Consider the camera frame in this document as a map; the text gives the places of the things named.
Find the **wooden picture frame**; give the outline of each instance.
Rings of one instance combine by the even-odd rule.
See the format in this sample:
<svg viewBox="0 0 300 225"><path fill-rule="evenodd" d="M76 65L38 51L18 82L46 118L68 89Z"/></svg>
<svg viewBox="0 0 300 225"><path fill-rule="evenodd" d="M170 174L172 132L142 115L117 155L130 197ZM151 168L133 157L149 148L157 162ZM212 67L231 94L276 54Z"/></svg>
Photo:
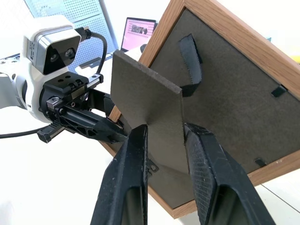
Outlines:
<svg viewBox="0 0 300 225"><path fill-rule="evenodd" d="M139 60L140 63L147 67L152 65L185 9L205 22L261 70L300 99L300 66L216 0L171 0ZM116 122L120 116L121 112L114 107L109 118ZM102 145L111 155L115 155L107 144ZM257 186L299 168L300 150L253 171L248 176L253 185ZM197 210L194 200L172 209L151 187L149 193L173 218L180 218Z"/></svg>

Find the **screen display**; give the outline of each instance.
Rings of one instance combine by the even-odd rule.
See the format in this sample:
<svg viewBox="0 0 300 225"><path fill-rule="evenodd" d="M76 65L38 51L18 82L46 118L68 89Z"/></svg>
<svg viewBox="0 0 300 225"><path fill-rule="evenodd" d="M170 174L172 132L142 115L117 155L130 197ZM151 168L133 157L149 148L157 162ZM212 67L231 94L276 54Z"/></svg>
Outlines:
<svg viewBox="0 0 300 225"><path fill-rule="evenodd" d="M122 49L131 50L149 42L155 22L128 19L125 27Z"/></svg>

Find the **black cable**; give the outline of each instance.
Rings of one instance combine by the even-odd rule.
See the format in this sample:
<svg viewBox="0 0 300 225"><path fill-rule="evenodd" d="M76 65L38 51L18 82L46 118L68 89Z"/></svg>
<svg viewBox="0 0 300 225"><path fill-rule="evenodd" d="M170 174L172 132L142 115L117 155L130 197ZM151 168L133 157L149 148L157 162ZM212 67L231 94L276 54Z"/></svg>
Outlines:
<svg viewBox="0 0 300 225"><path fill-rule="evenodd" d="M92 36L93 38L99 38L99 39L102 40L102 42L103 42L103 53L102 53L102 58L101 58L101 60L100 60L99 67L98 67L97 72L96 72L96 74L100 74L101 69L102 69L103 64L104 64L104 61L105 61L105 58L106 58L106 54L107 54L107 41L106 41L105 37L103 37L101 34L97 34L97 33L92 32L92 33L91 33L91 36Z"/></svg>
<svg viewBox="0 0 300 225"><path fill-rule="evenodd" d="M0 135L0 139L2 139L2 138L10 138L10 137L21 137L21 136L36 134L39 130L44 129L46 127L41 127L39 129L29 130L29 131L20 132L20 133Z"/></svg>

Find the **gray backing board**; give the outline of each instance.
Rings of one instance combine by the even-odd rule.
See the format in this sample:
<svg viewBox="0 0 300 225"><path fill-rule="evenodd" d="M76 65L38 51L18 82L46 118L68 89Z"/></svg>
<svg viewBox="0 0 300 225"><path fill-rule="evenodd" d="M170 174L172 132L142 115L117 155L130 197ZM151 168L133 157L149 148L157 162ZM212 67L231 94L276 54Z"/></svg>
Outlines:
<svg viewBox="0 0 300 225"><path fill-rule="evenodd" d="M202 83L184 98L184 120L212 131L246 170L300 149L300 103L248 58L185 10L150 67L178 86L190 83L179 41L192 33L203 60Z"/></svg>
<svg viewBox="0 0 300 225"><path fill-rule="evenodd" d="M149 185L172 208L193 200L184 147L181 88L116 51L111 97L132 128L148 124L148 157L159 167L149 178Z"/></svg>

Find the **camera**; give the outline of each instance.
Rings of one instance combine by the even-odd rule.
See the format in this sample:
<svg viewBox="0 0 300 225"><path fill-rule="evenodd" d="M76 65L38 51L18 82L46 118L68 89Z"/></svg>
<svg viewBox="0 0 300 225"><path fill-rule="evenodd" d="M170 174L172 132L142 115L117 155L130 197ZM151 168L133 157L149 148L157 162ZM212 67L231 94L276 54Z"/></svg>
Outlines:
<svg viewBox="0 0 300 225"><path fill-rule="evenodd" d="M74 30L41 32L27 41L26 56L43 75L69 66L75 59L81 36Z"/></svg>

